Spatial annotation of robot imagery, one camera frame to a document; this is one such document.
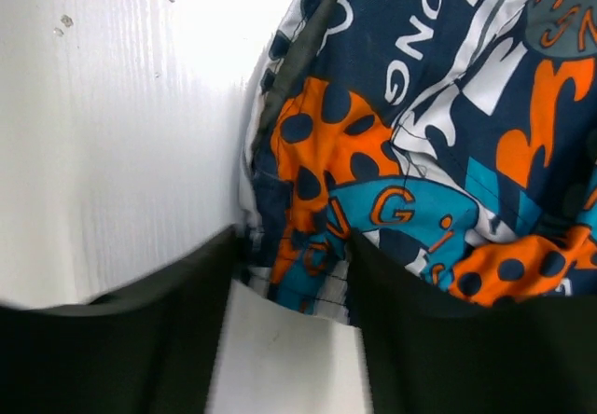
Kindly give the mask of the colourful patterned shorts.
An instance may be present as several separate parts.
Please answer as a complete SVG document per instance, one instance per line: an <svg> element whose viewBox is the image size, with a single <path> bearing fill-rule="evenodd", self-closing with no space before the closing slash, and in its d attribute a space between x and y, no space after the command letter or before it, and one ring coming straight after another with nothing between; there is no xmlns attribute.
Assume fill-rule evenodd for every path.
<svg viewBox="0 0 597 414"><path fill-rule="evenodd" d="M353 320L355 232L491 307L596 291L596 0L294 0L240 182L240 279Z"/></svg>

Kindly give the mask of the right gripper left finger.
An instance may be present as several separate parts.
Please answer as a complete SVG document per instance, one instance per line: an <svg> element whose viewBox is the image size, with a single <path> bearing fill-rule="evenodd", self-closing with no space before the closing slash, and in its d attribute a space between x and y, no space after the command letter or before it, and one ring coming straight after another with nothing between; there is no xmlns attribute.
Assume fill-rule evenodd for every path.
<svg viewBox="0 0 597 414"><path fill-rule="evenodd" d="M238 258L234 228L87 304L1 309L5 413L202 413Z"/></svg>

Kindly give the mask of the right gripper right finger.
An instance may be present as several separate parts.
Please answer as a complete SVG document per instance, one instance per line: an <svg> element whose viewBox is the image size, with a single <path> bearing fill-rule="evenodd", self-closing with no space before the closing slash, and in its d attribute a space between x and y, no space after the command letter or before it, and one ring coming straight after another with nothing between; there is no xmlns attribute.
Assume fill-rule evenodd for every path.
<svg viewBox="0 0 597 414"><path fill-rule="evenodd" d="M592 413L596 300L492 309L398 266L360 233L348 269L376 413Z"/></svg>

